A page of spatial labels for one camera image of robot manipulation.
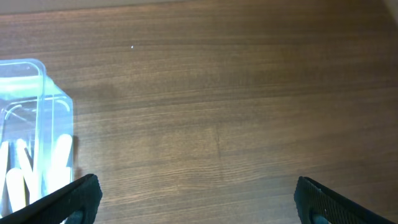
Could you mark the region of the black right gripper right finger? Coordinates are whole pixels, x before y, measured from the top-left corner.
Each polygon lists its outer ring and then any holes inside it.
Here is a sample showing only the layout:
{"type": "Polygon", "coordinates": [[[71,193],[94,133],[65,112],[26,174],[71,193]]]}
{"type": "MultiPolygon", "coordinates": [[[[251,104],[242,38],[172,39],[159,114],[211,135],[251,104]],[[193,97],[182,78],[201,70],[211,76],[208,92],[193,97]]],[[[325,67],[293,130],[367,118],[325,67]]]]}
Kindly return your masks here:
{"type": "Polygon", "coordinates": [[[302,224],[394,224],[309,177],[298,178],[294,201],[302,224]]]}

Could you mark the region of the white plastic spoon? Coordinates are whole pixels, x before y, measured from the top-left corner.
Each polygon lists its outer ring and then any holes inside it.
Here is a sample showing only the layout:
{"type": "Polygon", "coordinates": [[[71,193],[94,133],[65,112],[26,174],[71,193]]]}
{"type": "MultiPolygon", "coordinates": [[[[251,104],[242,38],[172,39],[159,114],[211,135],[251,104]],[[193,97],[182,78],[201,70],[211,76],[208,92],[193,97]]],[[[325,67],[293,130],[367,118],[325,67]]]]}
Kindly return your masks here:
{"type": "Polygon", "coordinates": [[[1,197],[1,212],[4,207],[4,186],[7,172],[7,163],[8,163],[8,152],[9,152],[9,143],[4,141],[1,143],[1,163],[0,163],[0,197],[1,197]]]}
{"type": "Polygon", "coordinates": [[[32,204],[38,199],[38,188],[37,180],[30,164],[30,157],[26,149],[27,143],[23,139],[18,139],[16,141],[17,156],[27,189],[29,191],[29,203],[32,204]]]}
{"type": "Polygon", "coordinates": [[[51,166],[47,171],[47,187],[52,193],[68,185],[72,168],[68,166],[73,138],[69,134],[62,134],[57,139],[51,158],[51,166]]]}

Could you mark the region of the yellow plastic spoon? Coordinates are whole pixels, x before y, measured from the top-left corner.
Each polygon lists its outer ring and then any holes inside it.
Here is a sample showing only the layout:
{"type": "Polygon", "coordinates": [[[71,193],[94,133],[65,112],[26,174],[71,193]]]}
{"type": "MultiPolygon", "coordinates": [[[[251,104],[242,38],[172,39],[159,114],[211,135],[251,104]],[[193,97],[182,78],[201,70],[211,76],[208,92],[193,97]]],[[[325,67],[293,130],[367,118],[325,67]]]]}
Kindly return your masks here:
{"type": "Polygon", "coordinates": [[[26,206],[25,183],[22,171],[18,168],[10,169],[6,174],[7,191],[12,213],[26,206]]]}

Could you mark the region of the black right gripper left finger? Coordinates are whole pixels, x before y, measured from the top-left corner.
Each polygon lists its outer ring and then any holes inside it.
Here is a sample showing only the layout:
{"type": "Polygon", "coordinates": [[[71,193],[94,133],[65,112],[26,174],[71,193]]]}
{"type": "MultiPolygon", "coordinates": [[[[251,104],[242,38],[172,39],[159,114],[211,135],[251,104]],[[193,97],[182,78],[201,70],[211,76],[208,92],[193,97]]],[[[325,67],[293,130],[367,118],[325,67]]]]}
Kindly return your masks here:
{"type": "Polygon", "coordinates": [[[92,224],[103,193],[98,177],[87,174],[1,219],[3,224],[92,224]]]}

